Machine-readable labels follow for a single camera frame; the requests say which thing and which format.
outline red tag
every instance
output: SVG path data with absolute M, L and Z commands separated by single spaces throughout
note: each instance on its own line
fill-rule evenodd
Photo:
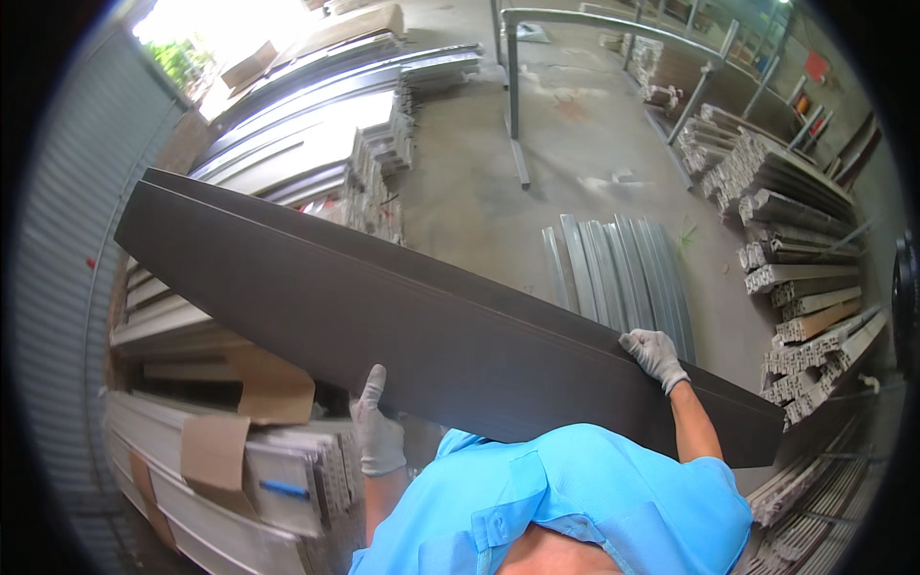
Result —
M 805 61 L 805 72 L 808 72 L 815 82 L 821 82 L 821 76 L 827 72 L 827 62 L 812 50 L 808 54 L 808 60 Z

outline forearm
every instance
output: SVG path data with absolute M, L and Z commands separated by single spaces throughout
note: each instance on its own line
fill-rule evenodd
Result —
M 390 516 L 408 487 L 408 473 L 402 466 L 382 476 L 364 476 L 364 518 L 367 546 L 371 546 L 377 525 Z
M 677 434 L 677 456 L 681 463 L 698 457 L 722 459 L 722 448 L 712 421 L 700 404 L 693 387 L 681 381 L 671 390 L 671 412 Z

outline green plant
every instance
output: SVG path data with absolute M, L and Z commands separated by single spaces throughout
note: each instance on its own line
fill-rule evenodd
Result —
M 188 40 L 172 40 L 165 44 L 150 41 L 145 45 L 153 54 L 154 60 L 163 66 L 163 71 L 181 89 L 185 89 L 189 82 L 201 76 L 201 69 L 212 59 L 208 52 L 196 50 Z
M 690 244 L 693 243 L 693 239 L 690 237 L 696 230 L 696 224 L 690 221 L 690 216 L 684 214 L 684 229 L 681 231 L 681 234 L 677 238 L 677 257 L 680 258 L 684 254 L 684 248 L 690 247 Z

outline concrete floor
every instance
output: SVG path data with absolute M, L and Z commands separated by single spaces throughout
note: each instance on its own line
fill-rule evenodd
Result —
M 419 49 L 477 41 L 481 73 L 417 114 L 415 165 L 395 179 L 408 246 L 552 301 L 541 229 L 562 237 L 561 213 L 610 222 L 614 213 L 662 222 L 680 250 L 697 364 L 753 392 L 774 334 L 769 303 L 744 291 L 741 235 L 712 204 L 688 193 L 651 129 L 619 56 L 598 31 L 545 25 L 550 44 L 520 44 L 521 145 L 532 185 L 521 189 L 502 121 L 507 93 L 495 65 L 489 3 L 404 0 L 408 39 Z M 578 2 L 530 6 L 578 10 Z M 639 184 L 612 184 L 629 169 Z M 746 494 L 770 468 L 738 470 Z

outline work glove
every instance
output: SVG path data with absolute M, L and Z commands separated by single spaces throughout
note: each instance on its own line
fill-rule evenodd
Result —
M 661 382 L 665 396 L 669 395 L 682 379 L 690 382 L 687 372 L 677 361 L 674 342 L 663 331 L 633 329 L 620 335 L 620 345 L 636 358 L 646 374 Z
M 378 363 L 367 376 L 361 398 L 351 404 L 351 420 L 361 446 L 361 472 L 371 477 L 385 475 L 406 464 L 402 426 L 385 417 L 377 407 L 385 383 L 386 368 Z

